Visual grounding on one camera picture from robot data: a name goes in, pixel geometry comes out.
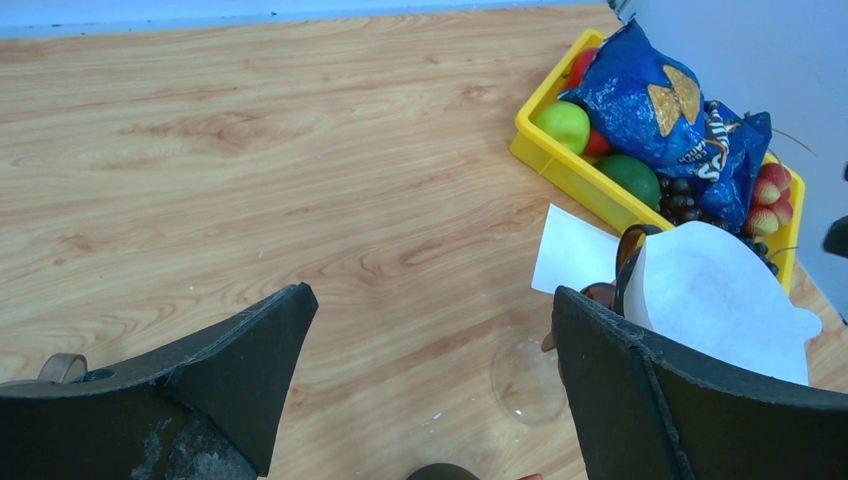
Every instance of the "transparent round disc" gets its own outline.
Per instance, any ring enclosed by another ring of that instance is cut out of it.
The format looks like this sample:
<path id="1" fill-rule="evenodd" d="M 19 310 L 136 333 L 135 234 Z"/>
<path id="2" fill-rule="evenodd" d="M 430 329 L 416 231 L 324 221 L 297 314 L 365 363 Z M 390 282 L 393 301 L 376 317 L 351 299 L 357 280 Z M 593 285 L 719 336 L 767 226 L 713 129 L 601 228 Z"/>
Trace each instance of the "transparent round disc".
<path id="1" fill-rule="evenodd" d="M 519 422 L 540 427 L 553 422 L 566 405 L 556 350 L 543 353 L 541 338 L 507 343 L 492 366 L 492 387 L 507 413 Z"/>

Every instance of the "blue plastic package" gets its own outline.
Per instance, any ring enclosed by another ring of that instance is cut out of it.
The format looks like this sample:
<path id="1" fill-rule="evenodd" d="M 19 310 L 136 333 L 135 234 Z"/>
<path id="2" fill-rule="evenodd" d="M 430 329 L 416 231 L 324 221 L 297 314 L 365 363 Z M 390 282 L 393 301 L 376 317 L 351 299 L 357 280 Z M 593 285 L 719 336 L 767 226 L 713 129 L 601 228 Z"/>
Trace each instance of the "blue plastic package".
<path id="1" fill-rule="evenodd" d="M 635 20 L 607 39 L 580 85 L 559 99 L 582 106 L 616 150 L 657 174 L 690 180 L 702 210 L 741 229 L 771 140 L 768 113 L 740 118 L 705 102 L 695 74 L 654 49 Z"/>

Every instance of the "green apple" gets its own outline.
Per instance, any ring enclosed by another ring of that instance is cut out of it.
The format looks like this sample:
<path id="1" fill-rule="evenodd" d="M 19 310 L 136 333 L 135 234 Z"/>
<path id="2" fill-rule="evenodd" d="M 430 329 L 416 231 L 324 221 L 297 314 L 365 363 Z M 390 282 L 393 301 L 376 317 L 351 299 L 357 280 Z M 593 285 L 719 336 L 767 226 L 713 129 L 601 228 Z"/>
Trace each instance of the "green apple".
<path id="1" fill-rule="evenodd" d="M 533 121 L 565 148 L 580 155 L 589 143 L 589 115 L 579 106 L 568 102 L 556 102 L 545 107 Z"/>

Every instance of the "wooden table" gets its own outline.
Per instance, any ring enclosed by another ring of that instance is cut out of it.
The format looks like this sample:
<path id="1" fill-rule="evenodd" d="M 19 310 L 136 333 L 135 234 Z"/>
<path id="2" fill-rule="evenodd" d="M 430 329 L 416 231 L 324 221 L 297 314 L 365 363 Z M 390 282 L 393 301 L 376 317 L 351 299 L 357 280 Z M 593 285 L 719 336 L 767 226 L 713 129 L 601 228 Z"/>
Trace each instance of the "wooden table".
<path id="1" fill-rule="evenodd" d="M 490 368 L 549 325 L 529 287 L 548 204 L 598 223 L 509 154 L 513 117 L 616 26 L 589 6 L 0 42 L 0 381 L 303 281 L 321 307 L 271 478 L 585 477 L 568 412 L 525 427 Z M 812 382 L 848 391 L 846 329 L 796 278 L 824 321 Z"/>

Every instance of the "bunch of grapes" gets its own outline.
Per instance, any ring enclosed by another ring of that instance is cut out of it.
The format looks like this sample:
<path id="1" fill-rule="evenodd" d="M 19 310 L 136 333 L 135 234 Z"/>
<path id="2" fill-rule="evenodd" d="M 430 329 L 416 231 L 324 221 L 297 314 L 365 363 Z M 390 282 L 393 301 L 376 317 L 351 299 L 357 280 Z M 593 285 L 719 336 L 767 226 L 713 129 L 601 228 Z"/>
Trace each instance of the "bunch of grapes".
<path id="1" fill-rule="evenodd" d="M 726 221 L 708 215 L 695 204 L 695 197 L 693 196 L 695 189 L 688 180 L 685 178 L 661 176 L 659 177 L 659 181 L 660 191 L 662 192 L 662 197 L 660 198 L 660 215 L 672 225 L 677 226 L 698 220 L 715 225 L 722 230 L 730 231 L 730 225 Z M 754 237 L 746 233 L 734 235 L 756 253 L 773 274 L 777 275 L 780 272 L 778 266 L 766 257 L 768 254 L 768 245 L 763 242 L 756 242 Z"/>

